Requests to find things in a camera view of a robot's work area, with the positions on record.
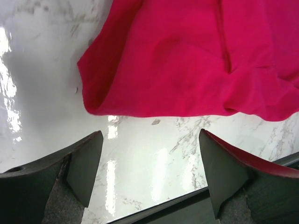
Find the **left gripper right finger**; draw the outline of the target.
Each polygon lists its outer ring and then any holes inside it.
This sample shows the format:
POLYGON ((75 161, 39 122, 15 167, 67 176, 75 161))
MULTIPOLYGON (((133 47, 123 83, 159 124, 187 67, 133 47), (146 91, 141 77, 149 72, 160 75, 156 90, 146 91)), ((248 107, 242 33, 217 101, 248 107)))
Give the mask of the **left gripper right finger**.
POLYGON ((214 216, 222 224, 298 223, 298 153, 270 162, 205 129, 199 145, 214 216))

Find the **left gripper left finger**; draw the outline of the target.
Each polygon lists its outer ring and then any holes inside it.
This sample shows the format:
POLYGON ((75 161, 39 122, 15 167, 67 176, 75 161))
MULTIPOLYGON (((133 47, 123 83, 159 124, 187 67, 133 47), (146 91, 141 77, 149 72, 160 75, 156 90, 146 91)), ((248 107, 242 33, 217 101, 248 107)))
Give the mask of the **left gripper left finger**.
POLYGON ((0 175, 2 224, 79 224, 89 206, 103 146, 97 131, 0 175))

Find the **crimson red t shirt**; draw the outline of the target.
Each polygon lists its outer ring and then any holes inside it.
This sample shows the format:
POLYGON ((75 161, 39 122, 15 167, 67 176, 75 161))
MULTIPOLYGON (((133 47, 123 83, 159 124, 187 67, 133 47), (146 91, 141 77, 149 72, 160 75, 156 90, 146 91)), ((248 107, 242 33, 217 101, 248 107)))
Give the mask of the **crimson red t shirt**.
POLYGON ((93 115, 282 121, 299 110, 299 3, 115 0, 78 69, 93 115))

